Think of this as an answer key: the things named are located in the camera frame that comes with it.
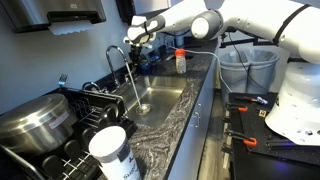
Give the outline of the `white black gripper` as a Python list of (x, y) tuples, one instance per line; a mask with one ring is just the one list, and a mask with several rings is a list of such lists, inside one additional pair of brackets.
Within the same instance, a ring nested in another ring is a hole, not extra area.
[(128, 28), (127, 36), (123, 38), (123, 42), (131, 45), (129, 57), (133, 65), (139, 64), (141, 60), (142, 46), (152, 49), (151, 42), (156, 39), (156, 33), (164, 27), (165, 18), (160, 15), (151, 19), (147, 19), (145, 16), (134, 16), (132, 18), (131, 26)]

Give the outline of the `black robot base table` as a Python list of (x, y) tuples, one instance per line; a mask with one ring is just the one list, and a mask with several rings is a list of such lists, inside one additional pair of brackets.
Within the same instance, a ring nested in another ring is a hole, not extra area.
[(228, 109), (228, 129), (253, 137), (258, 144), (247, 146), (231, 137), (231, 180), (320, 180), (319, 148), (295, 145), (265, 125), (262, 114), (270, 111), (276, 94), (262, 96), (267, 105), (236, 100), (236, 96), (256, 97), (256, 94), (229, 94), (231, 103), (247, 106), (248, 111)]

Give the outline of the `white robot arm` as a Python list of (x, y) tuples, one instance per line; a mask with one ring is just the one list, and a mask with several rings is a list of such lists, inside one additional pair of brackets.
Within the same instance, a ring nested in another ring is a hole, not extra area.
[(215, 39), (233, 27), (319, 64), (319, 19), (319, 8), (292, 0), (225, 0), (212, 10), (204, 0), (182, 0), (149, 20), (133, 18), (126, 40), (140, 46), (158, 32), (185, 28), (196, 39)]

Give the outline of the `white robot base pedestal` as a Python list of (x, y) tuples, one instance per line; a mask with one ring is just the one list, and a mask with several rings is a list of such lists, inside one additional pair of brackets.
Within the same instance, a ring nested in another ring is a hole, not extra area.
[(265, 124), (297, 145), (320, 145), (320, 65), (292, 62)]

